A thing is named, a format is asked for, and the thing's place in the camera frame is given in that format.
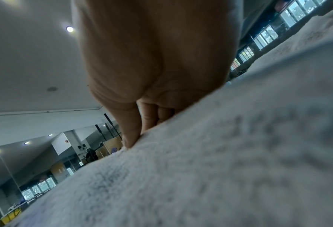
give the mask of ceiling light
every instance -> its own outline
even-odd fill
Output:
[[[71,26],[68,26],[68,27],[67,27],[67,31],[69,31],[69,32],[74,32],[74,28],[72,28]]]

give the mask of skin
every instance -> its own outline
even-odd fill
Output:
[[[74,0],[90,91],[126,147],[225,83],[241,19],[237,0]]]

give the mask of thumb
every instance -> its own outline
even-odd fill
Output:
[[[104,107],[114,116],[123,133],[123,143],[131,148],[140,137],[141,116],[136,102],[108,103]]]

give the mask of hand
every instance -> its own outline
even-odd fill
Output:
[[[225,83],[242,1],[74,3],[90,91],[119,123],[126,147]]]

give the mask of round ceiling light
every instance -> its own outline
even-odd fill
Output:
[[[71,26],[68,26],[68,27],[67,27],[67,31],[68,31],[68,32],[74,32],[74,28],[72,28]]]

